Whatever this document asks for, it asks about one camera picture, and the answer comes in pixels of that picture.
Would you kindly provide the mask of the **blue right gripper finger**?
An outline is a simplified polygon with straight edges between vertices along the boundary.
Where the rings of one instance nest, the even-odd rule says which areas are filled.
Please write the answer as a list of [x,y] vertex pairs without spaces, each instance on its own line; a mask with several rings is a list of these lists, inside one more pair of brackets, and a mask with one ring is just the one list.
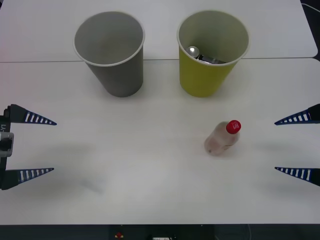
[[320,186],[320,169],[319,168],[287,168],[275,167],[275,170],[285,173],[286,175],[304,180],[316,186]]
[[320,104],[309,107],[306,110],[297,112],[276,121],[276,126],[296,125],[296,124],[319,124],[320,123]]

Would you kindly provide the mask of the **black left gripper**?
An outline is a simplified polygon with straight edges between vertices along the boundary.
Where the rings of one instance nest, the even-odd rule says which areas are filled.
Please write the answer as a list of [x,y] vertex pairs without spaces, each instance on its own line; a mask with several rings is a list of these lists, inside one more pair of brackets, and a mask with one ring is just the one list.
[[12,155],[11,108],[0,116],[0,189],[8,190],[54,170],[54,168],[6,170],[7,158]]

